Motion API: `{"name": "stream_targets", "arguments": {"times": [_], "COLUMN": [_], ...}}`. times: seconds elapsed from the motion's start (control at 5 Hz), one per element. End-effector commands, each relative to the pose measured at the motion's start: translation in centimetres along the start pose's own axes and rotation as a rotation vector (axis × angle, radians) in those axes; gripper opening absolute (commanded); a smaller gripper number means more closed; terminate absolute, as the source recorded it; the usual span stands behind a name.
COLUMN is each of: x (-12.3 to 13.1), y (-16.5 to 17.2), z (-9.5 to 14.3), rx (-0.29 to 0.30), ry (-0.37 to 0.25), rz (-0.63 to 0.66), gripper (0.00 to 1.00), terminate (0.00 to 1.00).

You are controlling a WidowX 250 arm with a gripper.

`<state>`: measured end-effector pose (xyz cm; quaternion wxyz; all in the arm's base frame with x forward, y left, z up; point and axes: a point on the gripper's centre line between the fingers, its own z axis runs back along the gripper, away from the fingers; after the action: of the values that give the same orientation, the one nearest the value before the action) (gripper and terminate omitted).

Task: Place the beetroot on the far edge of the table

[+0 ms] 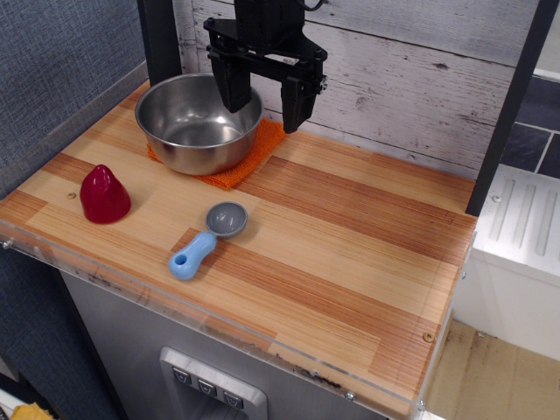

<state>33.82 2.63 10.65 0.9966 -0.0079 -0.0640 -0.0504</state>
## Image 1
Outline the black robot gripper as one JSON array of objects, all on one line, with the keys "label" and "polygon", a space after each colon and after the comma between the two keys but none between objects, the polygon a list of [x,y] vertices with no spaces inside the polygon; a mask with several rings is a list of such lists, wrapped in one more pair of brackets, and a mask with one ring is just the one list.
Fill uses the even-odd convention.
[{"label": "black robot gripper", "polygon": [[256,74],[282,82],[286,134],[312,116],[327,52],[303,33],[308,10],[302,1],[235,1],[235,18],[204,22],[213,77],[229,112],[251,101],[250,76]]}]

